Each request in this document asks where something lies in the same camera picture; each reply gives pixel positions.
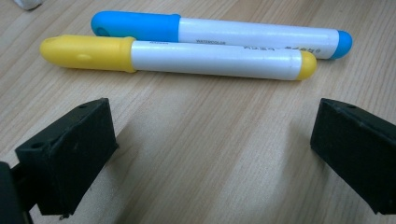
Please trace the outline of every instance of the blue cap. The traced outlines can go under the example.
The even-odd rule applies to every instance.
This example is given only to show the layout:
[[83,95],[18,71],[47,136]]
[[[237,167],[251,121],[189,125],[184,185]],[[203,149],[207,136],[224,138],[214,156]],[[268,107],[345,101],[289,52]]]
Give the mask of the blue cap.
[[93,16],[91,28],[100,36],[132,36],[137,40],[178,42],[179,21],[177,14],[101,11]]
[[345,31],[338,31],[338,46],[335,53],[330,57],[330,59],[339,59],[344,57],[352,48],[352,36]]

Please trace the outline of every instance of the yellow cap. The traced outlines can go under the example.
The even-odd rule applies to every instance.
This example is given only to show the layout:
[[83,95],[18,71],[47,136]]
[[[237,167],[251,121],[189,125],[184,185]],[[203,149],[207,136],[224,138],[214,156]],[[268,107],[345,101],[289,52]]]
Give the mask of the yellow cap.
[[131,37],[61,35],[45,39],[43,58],[62,67],[135,72]]
[[317,69],[317,59],[307,51],[301,51],[301,69],[296,80],[304,80],[311,77]]

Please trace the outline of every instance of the table surface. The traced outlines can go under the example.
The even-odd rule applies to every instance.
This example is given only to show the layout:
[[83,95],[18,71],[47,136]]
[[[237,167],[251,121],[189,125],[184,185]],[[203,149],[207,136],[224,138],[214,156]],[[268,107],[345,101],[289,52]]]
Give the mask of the table surface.
[[[178,13],[349,31],[349,54],[313,77],[242,77],[65,69],[39,54],[45,38],[93,35],[101,10]],[[396,123],[394,0],[68,0],[24,11],[0,3],[0,159],[77,105],[109,98],[120,148],[76,213],[36,223],[395,223],[310,148],[330,98]]]

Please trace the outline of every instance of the pen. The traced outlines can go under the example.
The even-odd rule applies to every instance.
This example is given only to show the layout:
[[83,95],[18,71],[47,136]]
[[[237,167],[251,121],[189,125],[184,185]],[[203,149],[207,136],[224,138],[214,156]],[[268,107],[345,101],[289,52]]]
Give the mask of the pen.
[[101,36],[137,40],[299,49],[318,59],[338,59],[352,48],[349,33],[327,28],[214,21],[123,11],[101,11],[91,22]]
[[70,68],[136,70],[303,80],[317,65],[313,54],[241,46],[135,41],[131,37],[61,35],[44,40],[41,55]]

